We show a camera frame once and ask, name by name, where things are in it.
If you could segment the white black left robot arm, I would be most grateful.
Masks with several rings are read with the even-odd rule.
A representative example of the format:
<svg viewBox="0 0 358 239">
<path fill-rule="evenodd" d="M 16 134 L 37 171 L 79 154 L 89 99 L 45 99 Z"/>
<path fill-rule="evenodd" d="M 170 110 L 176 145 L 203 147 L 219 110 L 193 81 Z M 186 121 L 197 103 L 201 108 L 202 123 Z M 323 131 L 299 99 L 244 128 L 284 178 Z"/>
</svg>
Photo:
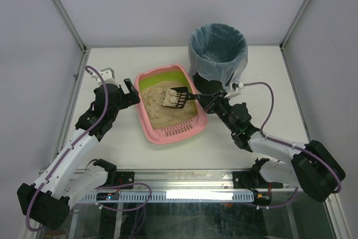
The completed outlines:
<svg viewBox="0 0 358 239">
<path fill-rule="evenodd" d="M 23 183 L 18 188 L 17 197 L 27 219 L 56 230 L 64 223 L 72 207 L 89 191 L 114 185 L 116 165 L 103 159 L 95 161 L 95 167 L 80 178 L 74 181 L 70 178 L 84 157 L 112 128 L 119 111 L 140 103 L 139 92 L 131 80 L 127 78 L 124 83 L 128 93 L 113 81 L 95 88 L 95 100 L 78 119 L 65 148 L 31 185 Z"/>
</svg>

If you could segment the black bin with blue liner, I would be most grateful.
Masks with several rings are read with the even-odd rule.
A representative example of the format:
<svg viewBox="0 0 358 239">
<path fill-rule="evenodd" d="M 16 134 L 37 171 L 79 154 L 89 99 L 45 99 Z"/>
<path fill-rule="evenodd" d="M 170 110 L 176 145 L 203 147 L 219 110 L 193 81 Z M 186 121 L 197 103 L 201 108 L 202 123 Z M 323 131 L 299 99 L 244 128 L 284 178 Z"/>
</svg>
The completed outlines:
<svg viewBox="0 0 358 239">
<path fill-rule="evenodd" d="M 229 25 L 204 24 L 190 36 L 189 60 L 189 75 L 199 92 L 228 90 L 248 64 L 247 40 Z"/>
</svg>

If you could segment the pink cat litter box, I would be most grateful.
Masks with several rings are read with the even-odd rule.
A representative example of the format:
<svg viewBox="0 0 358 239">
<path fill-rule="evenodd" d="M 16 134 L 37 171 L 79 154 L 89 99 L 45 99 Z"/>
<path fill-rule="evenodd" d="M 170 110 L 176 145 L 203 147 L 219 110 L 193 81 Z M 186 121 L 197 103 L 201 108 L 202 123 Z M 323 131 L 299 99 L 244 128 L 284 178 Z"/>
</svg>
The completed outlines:
<svg viewBox="0 0 358 239">
<path fill-rule="evenodd" d="M 144 73 L 139 73 L 135 79 L 134 87 L 139 93 L 142 93 L 144 89 L 162 81 L 176 81 L 188 87 L 191 93 L 198 93 L 188 73 L 180 64 L 157 67 Z M 208 117 L 199 103 L 195 102 L 195 104 L 196 115 L 193 118 L 162 129 L 153 129 L 143 103 L 137 104 L 139 120 L 146 138 L 154 144 L 161 145 L 176 143 L 203 131 L 208 123 Z"/>
</svg>

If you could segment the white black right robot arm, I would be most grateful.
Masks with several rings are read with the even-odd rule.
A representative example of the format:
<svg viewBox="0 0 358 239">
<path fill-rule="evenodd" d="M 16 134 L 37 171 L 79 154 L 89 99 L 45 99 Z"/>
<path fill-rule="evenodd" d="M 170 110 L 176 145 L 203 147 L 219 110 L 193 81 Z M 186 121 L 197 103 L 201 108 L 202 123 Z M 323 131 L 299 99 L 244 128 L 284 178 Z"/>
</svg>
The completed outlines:
<svg viewBox="0 0 358 239">
<path fill-rule="evenodd" d="M 219 117 L 237 147 L 267 156 L 250 169 L 259 180 L 301 188 L 318 202 L 341 191 L 346 174 L 321 142 L 291 142 L 264 133 L 251 123 L 247 105 L 231 105 L 225 91 L 196 99 L 206 113 Z"/>
</svg>

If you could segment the black slotted litter scoop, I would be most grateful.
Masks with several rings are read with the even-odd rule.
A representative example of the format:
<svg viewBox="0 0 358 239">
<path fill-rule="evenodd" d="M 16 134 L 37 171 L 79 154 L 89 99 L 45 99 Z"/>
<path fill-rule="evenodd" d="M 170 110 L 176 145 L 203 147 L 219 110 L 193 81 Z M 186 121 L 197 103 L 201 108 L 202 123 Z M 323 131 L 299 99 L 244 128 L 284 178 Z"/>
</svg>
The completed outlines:
<svg viewBox="0 0 358 239">
<path fill-rule="evenodd" d="M 170 88 L 167 96 L 168 98 L 164 98 L 162 106 L 170 109 L 183 109 L 188 101 L 198 98 L 198 94 L 189 92 L 187 87 Z"/>
</svg>

